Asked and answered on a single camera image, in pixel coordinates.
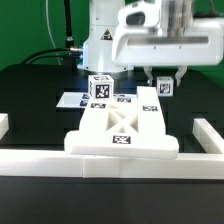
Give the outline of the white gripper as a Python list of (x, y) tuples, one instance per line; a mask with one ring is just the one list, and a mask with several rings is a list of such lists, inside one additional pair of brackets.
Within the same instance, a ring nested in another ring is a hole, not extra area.
[(153, 86), (152, 67), (179, 66), (180, 85), (186, 66), (216, 65), (224, 56), (224, 30), (213, 20), (193, 18), (194, 0), (139, 0), (118, 13), (112, 61), (144, 67)]

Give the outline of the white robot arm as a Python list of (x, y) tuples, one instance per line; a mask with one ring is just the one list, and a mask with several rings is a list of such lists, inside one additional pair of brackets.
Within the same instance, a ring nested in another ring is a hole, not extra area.
[(90, 0), (89, 37), (78, 66), (96, 73), (216, 65), (224, 57), (224, 19), (195, 19), (194, 0)]

